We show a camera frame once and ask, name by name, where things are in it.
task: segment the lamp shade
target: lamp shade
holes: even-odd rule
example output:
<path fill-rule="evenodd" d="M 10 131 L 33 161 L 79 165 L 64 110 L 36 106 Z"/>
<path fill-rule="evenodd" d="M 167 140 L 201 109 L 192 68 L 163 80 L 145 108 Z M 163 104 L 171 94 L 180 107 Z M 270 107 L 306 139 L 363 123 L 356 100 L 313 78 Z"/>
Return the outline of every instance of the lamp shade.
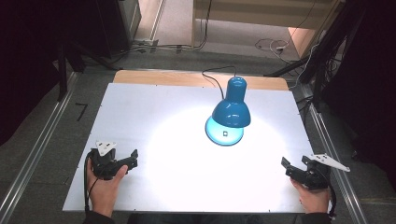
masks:
<path fill-rule="evenodd" d="M 246 81 L 233 77 L 228 81 L 224 100 L 214 109 L 205 124 L 205 131 L 210 140 L 221 146 L 232 146 L 244 135 L 244 127 L 250 124 L 250 113 L 245 104 Z"/>
<path fill-rule="evenodd" d="M 242 77 L 233 77 L 228 81 L 225 99 L 212 113 L 215 122 L 230 128 L 243 128 L 250 124 L 250 113 L 244 102 L 247 85 Z"/>

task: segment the floor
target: floor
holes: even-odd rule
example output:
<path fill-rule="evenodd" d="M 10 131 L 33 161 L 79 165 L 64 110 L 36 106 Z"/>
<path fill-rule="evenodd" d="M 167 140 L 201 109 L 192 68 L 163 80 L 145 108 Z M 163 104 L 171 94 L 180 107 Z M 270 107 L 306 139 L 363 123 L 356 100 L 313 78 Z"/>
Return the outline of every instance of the floor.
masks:
<path fill-rule="evenodd" d="M 151 18 L 147 24 L 154 24 L 155 18 L 158 17 L 153 15 L 157 15 L 161 2 L 156 0 L 140 0 L 139 2 L 143 17 Z M 172 12 L 177 11 L 176 6 L 188 7 L 190 3 L 191 1 L 186 1 L 184 4 L 178 4 L 176 0 L 165 0 L 163 12 L 159 14 L 160 19 L 156 31 L 152 32 L 153 29 L 149 28 L 150 25 L 143 29 L 145 26 L 142 25 L 136 38 L 139 38 L 140 41 L 158 39 L 159 44 L 189 44 L 191 39 L 189 27 L 185 26 L 182 29 L 182 25 L 176 25 L 180 19 L 176 20 L 175 13 Z M 187 10 L 180 9 L 180 11 L 188 14 Z M 176 25 L 176 28 L 169 27 L 170 24 Z M 242 32 L 236 32 L 235 29 L 242 29 Z M 270 50 L 271 42 L 264 41 L 260 43 L 261 48 L 255 47 L 260 39 L 266 38 L 287 40 L 290 35 L 286 29 L 281 27 L 246 27 L 243 24 L 230 23 L 221 25 L 219 22 L 210 21 L 207 45 L 200 52 L 175 53 L 168 49 L 157 49 L 154 52 L 135 51 L 121 58 L 117 65 L 125 69 L 203 71 L 207 68 L 232 64 L 238 68 L 238 72 L 241 74 L 259 76 L 274 72 L 287 64 Z M 293 46 L 289 45 L 288 49 L 282 52 L 281 57 L 293 61 L 298 60 L 296 55 Z M 2 200 L 7 197 L 11 184 L 15 184 L 14 180 L 17 175 L 20 175 L 20 170 L 29 153 L 36 147 L 45 149 L 36 155 L 39 158 L 36 166 L 28 167 L 33 171 L 29 176 L 26 176 L 29 180 L 28 184 L 20 187 L 19 196 L 21 197 L 16 198 L 18 203 L 15 204 L 15 207 L 9 208 L 13 212 L 9 217 L 6 217 L 8 222 L 0 221 L 0 223 L 81 222 L 84 218 L 83 213 L 65 213 L 62 211 L 62 207 L 81 151 L 85 147 L 86 139 L 90 134 L 97 110 L 106 91 L 106 85 L 112 82 L 114 74 L 114 71 L 108 71 L 100 65 L 90 63 L 84 74 L 74 74 L 69 79 L 69 85 L 73 88 L 69 90 L 69 98 L 63 102 L 63 105 L 56 102 L 58 87 L 55 87 L 26 118 L 13 137 L 0 146 L 0 168 L 6 171 L 0 174 Z M 296 79 L 294 71 L 284 77 L 290 85 L 294 85 Z M 292 89 L 292 91 L 296 101 L 304 98 L 304 92 L 300 87 Z M 87 105 L 84 113 L 81 112 L 83 109 L 81 105 Z M 37 146 L 37 139 L 42 138 L 42 131 L 48 129 L 47 121 L 53 117 L 54 108 L 57 106 L 63 106 L 62 115 L 54 121 L 55 125 L 51 127 L 51 132 L 43 145 Z M 333 178 L 339 199 L 336 208 L 338 218 L 333 223 L 394 223 L 396 220 L 394 214 L 396 193 L 384 172 L 371 163 L 352 160 L 353 148 L 349 144 L 343 122 L 332 114 L 326 105 L 322 105 L 322 116 L 342 163 L 352 170 L 348 177 L 359 198 L 366 219 L 363 222 L 357 222 L 351 217 L 349 208 L 344 201 L 343 192 Z M 312 148 L 316 153 L 324 152 L 325 149 L 313 117 L 309 114 L 304 116 L 302 113 L 302 119 L 305 118 L 306 131 Z M 1 220 L 5 218 L 4 210 L 2 205 Z M 115 212 L 113 217 L 117 223 L 125 223 L 128 216 L 127 213 Z M 293 218 L 294 216 L 291 215 L 275 214 L 256 216 L 255 220 L 257 219 L 256 223 L 276 224 L 291 223 Z"/>

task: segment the human hand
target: human hand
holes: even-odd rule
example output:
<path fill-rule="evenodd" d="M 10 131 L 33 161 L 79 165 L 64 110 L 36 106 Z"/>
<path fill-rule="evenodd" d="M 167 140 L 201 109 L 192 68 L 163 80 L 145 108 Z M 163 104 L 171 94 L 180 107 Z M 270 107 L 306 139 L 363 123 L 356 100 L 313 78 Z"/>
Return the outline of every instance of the human hand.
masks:
<path fill-rule="evenodd" d="M 92 161 L 88 159 L 87 182 L 88 190 L 92 189 L 90 198 L 92 201 L 92 211 L 101 215 L 111 217 L 114 204 L 119 193 L 119 184 L 128 170 L 127 165 L 123 165 L 111 180 L 97 179 L 92 170 Z"/>
<path fill-rule="evenodd" d="M 329 207 L 330 194 L 328 189 L 308 190 L 299 182 L 290 179 L 291 184 L 300 194 L 300 203 L 307 214 L 327 213 Z"/>

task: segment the white table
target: white table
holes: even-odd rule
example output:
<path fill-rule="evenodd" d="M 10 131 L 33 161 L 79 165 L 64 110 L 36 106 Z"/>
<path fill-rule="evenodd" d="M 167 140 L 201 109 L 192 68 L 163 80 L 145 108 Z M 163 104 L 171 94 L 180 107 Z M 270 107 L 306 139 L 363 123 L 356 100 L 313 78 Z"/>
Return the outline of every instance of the white table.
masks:
<path fill-rule="evenodd" d="M 213 144 L 205 122 L 218 88 L 108 85 L 64 203 L 82 211 L 83 162 L 95 141 L 114 141 L 116 159 L 137 148 L 138 166 L 120 184 L 115 210 L 187 213 L 300 213 L 280 164 L 305 170 L 312 148 L 290 91 L 247 90 L 251 124 L 232 147 Z"/>

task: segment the gray carpet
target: gray carpet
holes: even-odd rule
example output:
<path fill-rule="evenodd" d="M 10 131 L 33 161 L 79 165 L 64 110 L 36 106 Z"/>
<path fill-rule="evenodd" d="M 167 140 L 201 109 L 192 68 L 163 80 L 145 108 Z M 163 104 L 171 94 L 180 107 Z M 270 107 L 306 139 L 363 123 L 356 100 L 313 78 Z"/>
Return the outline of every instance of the gray carpet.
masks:
<path fill-rule="evenodd" d="M 274 72 L 285 64 L 276 59 L 194 51 L 183 51 L 176 54 L 170 50 L 160 49 L 155 53 L 133 52 L 117 63 L 117 66 L 124 69 L 187 71 L 202 71 L 226 65 L 236 66 L 238 74 L 262 75 Z M 62 211 L 62 208 L 106 91 L 106 85 L 112 82 L 114 75 L 115 71 L 108 71 L 101 65 L 90 65 L 84 74 L 78 75 L 76 89 L 8 223 L 81 223 L 84 218 L 83 213 L 66 213 Z M 293 93 L 296 99 L 303 98 L 298 89 Z M 23 161 L 50 116 L 56 103 L 57 94 L 58 88 L 55 87 L 26 118 L 12 139 L 0 147 L 0 168 L 6 171 L 0 173 L 2 198 L 4 198 L 9 184 L 21 169 Z M 88 105 L 79 121 L 78 117 L 82 107 L 76 103 Z M 394 223 L 396 215 L 393 210 L 396 203 L 391 201 L 390 203 L 381 203 L 389 202 L 389 199 L 394 199 L 396 196 L 385 174 L 370 163 L 350 159 L 353 149 L 348 142 L 342 121 L 332 115 L 325 105 L 323 108 L 326 125 L 329 125 L 332 140 L 342 162 L 352 170 L 348 176 L 353 187 L 358 197 L 365 199 L 366 203 L 362 203 L 362 206 L 369 223 Z M 323 152 L 315 126 L 309 116 L 307 116 L 306 129 L 314 151 Z M 339 202 L 336 208 L 338 218 L 334 223 L 352 223 L 347 207 L 343 203 L 342 194 L 336 182 L 333 182 Z M 115 212 L 113 215 L 116 223 L 125 223 L 128 216 L 128 213 L 122 212 Z M 290 214 L 273 214 L 255 216 L 254 220 L 257 223 L 291 223 L 293 218 L 294 215 Z"/>

